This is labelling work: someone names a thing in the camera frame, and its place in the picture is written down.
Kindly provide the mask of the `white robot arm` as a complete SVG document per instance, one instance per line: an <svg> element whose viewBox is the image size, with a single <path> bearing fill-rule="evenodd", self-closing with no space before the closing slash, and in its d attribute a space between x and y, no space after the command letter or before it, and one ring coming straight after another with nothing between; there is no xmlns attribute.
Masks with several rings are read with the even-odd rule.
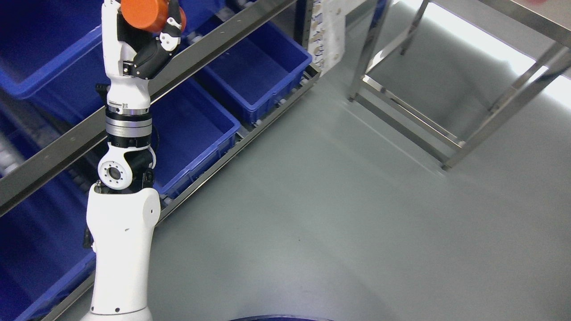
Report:
<svg viewBox="0 0 571 321"><path fill-rule="evenodd" d="M88 193L87 228L96 255L84 321L151 321L148 274L161 206L153 189L152 118L106 111L108 150Z"/></svg>

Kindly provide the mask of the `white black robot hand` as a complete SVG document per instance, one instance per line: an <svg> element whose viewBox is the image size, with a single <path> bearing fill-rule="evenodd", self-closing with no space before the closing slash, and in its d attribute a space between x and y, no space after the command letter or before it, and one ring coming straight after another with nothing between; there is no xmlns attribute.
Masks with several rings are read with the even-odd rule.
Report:
<svg viewBox="0 0 571 321"><path fill-rule="evenodd" d="M187 18L177 0L170 0L169 18L163 29L151 33L131 27L124 20L120 0L101 6L102 47L109 85L105 103L119 115L143 115L149 111L149 81L179 50Z"/></svg>

